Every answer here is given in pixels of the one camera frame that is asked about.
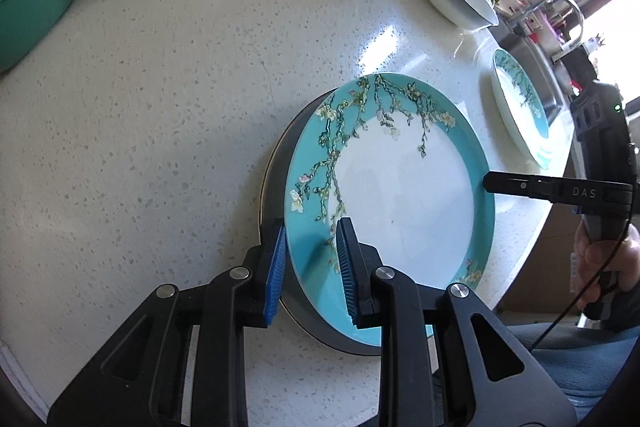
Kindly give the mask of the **teal blossom pattern plate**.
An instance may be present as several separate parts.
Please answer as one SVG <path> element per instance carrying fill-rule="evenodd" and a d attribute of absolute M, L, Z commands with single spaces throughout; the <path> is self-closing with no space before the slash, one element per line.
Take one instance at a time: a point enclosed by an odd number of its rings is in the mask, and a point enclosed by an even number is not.
<path fill-rule="evenodd" d="M 352 324 L 337 258 L 337 223 L 416 283 L 476 287 L 495 228 L 482 185 L 483 147 L 457 106 L 429 84 L 371 74 L 344 84 L 311 114 L 284 188 L 284 222 L 297 283 L 329 330 L 361 351 L 378 329 Z"/>

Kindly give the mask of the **stainless steel sink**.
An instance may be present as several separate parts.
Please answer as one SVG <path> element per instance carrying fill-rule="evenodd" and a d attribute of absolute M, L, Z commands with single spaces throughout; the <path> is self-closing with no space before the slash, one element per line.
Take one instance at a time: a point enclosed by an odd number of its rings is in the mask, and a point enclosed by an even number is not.
<path fill-rule="evenodd" d="M 548 124 L 552 124 L 563 109 L 563 95 L 552 66 L 544 51 L 528 37 L 507 34 L 500 40 L 500 46 L 513 55 L 524 68 L 536 88 Z"/>

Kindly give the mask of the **chrome sink faucet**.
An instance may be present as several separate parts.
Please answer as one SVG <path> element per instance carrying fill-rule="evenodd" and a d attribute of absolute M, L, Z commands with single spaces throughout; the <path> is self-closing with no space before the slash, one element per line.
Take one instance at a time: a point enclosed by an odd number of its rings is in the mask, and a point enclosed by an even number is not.
<path fill-rule="evenodd" d="M 514 13 L 506 26 L 531 38 L 556 63 L 582 44 L 585 17 L 574 0 L 537 0 Z"/>

